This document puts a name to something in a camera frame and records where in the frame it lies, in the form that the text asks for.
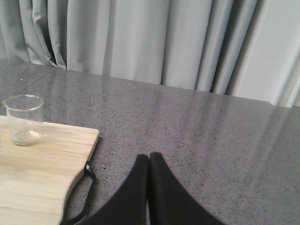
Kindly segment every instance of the stone countertop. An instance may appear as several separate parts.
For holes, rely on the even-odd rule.
[[[299,224],[299,108],[5,62],[1,98],[38,95],[45,100],[44,121],[100,131],[91,162],[100,185],[89,216],[119,188],[136,155],[159,151],[186,190],[221,221]],[[28,82],[17,83],[18,75],[10,80],[11,71]],[[83,179],[72,192],[68,216],[82,209],[89,184]]]

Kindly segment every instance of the cutting board handle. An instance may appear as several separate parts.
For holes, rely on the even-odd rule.
[[[91,206],[92,196],[93,196],[93,194],[95,193],[95,190],[96,190],[97,177],[95,176],[94,172],[92,171],[89,161],[86,162],[85,169],[84,169],[84,174],[86,174],[86,175],[88,175],[92,178],[92,184],[90,186],[88,195],[85,199],[83,209],[77,216],[75,216],[72,219],[65,220],[63,218],[60,225],[73,225],[73,224],[77,223],[78,221],[80,221],[87,214],[87,211]]]

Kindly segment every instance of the speckled countertop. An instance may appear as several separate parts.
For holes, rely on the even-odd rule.
[[[300,224],[300,109],[0,60],[0,98],[44,98],[44,120],[96,128],[100,180],[90,215],[121,185],[137,154],[160,151],[186,190],[227,224]],[[4,107],[0,114],[5,115]],[[82,208],[89,180],[67,214]]]

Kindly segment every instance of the gray countertop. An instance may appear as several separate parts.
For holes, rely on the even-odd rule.
[[[89,216],[138,154],[159,151],[186,190],[227,224],[300,224],[300,109],[0,60],[0,98],[45,100],[44,121],[100,131],[91,166],[100,185]],[[4,107],[0,114],[5,115]],[[90,181],[66,211],[82,208]]]

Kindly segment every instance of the curtain fold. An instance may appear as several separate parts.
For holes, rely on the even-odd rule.
[[[0,0],[0,58],[300,106],[299,10],[298,0]]]
[[[211,90],[233,0],[214,0],[199,66],[196,90]]]
[[[211,4],[211,0],[170,1],[163,85],[195,89]]]

